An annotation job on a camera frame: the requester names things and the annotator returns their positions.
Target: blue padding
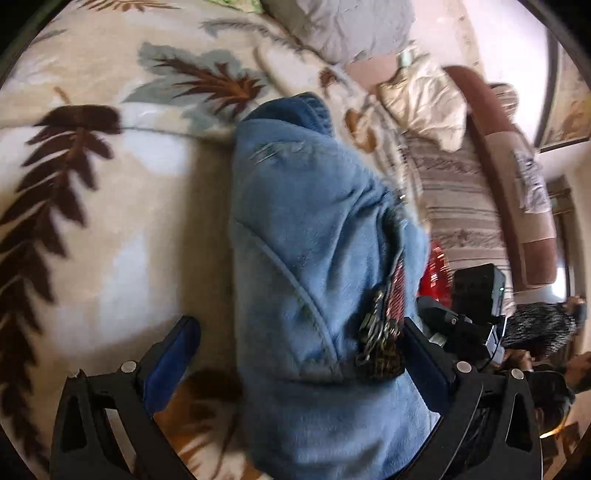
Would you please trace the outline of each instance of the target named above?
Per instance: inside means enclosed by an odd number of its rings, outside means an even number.
[[[173,330],[162,342],[164,352],[143,385],[144,407],[150,416],[166,408],[199,347],[201,328],[198,321],[191,317],[183,317],[179,324],[181,322],[184,325],[180,330]]]

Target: pillowcase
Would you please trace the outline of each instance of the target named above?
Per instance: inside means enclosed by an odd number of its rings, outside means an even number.
[[[398,53],[414,22],[412,0],[261,0],[306,47],[329,63]]]

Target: picture frame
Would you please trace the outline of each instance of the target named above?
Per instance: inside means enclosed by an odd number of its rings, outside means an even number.
[[[541,152],[591,138],[591,90],[548,31],[548,86],[535,146]]]

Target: red cloth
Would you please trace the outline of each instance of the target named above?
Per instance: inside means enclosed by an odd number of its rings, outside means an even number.
[[[418,294],[434,298],[444,307],[452,307],[452,273],[441,245],[436,240],[431,242],[431,254],[425,274],[418,286]]]

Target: bedspread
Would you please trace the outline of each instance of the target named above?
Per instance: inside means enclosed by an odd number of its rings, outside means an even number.
[[[264,478],[236,432],[230,158],[240,119],[305,91],[423,220],[387,112],[262,15],[75,0],[23,53],[0,89],[0,404],[36,474],[67,373],[114,371],[190,314],[202,345],[158,424],[198,478]]]

